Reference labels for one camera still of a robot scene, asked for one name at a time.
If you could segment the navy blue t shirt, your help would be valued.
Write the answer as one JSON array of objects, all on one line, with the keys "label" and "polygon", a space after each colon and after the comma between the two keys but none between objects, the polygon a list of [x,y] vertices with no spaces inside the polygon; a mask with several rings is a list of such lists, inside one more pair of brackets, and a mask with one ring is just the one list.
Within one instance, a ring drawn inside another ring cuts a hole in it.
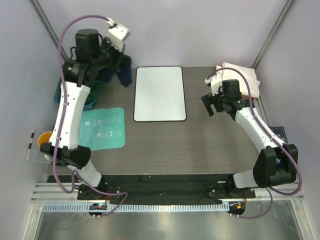
[{"label": "navy blue t shirt", "polygon": [[102,83],[109,83],[113,76],[116,75],[120,84],[127,88],[132,82],[132,69],[131,69],[132,59],[128,55],[123,55],[121,57],[120,66],[116,70],[111,68],[104,68],[98,72],[96,80]]}]

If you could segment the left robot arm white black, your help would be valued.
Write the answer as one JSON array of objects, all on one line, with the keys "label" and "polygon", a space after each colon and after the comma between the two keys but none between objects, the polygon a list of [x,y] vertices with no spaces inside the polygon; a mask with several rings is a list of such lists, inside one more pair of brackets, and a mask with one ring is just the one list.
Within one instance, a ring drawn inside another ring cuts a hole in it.
[{"label": "left robot arm white black", "polygon": [[95,29],[81,29],[75,35],[75,58],[61,66],[60,102],[56,122],[40,151],[53,164],[59,163],[78,174],[89,187],[89,194],[100,200],[107,192],[102,175],[91,162],[91,150],[80,146],[79,126],[85,102],[101,70],[117,71],[124,60],[124,40],[128,30],[117,25],[105,37]]}]

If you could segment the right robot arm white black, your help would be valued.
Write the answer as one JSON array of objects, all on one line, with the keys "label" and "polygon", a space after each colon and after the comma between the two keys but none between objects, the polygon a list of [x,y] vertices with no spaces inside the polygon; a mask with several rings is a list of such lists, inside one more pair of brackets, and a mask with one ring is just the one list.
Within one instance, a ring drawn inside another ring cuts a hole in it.
[{"label": "right robot arm white black", "polygon": [[272,132],[253,103],[242,97],[239,81],[207,80],[206,84],[211,87],[211,93],[202,96],[201,100],[208,114],[227,113],[244,129],[258,152],[253,169],[230,175],[230,182],[225,186],[226,193],[236,198],[246,188],[270,188],[295,182],[297,147],[286,144]]}]

